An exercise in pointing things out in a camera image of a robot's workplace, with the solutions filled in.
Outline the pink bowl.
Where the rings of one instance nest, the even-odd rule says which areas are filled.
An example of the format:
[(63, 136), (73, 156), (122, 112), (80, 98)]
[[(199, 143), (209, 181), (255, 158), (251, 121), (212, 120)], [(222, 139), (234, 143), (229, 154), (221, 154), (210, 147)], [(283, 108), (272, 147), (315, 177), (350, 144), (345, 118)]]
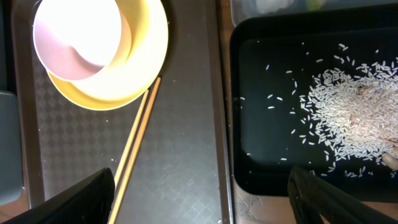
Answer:
[(119, 66), (132, 45), (128, 21), (113, 0), (43, 0), (32, 35), (46, 71), (65, 81)]

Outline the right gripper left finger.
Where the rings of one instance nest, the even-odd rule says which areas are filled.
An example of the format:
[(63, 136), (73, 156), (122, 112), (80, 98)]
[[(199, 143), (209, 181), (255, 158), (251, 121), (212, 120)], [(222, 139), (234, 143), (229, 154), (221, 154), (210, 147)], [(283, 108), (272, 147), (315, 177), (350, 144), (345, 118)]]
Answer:
[(107, 224), (114, 191), (107, 167), (4, 224)]

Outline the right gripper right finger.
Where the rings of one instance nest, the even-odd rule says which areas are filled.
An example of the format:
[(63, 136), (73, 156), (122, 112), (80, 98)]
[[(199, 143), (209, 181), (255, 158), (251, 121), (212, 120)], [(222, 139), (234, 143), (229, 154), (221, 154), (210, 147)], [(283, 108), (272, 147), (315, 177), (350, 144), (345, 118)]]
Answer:
[(308, 171), (293, 167), (287, 191), (295, 221), (300, 224), (397, 223)]

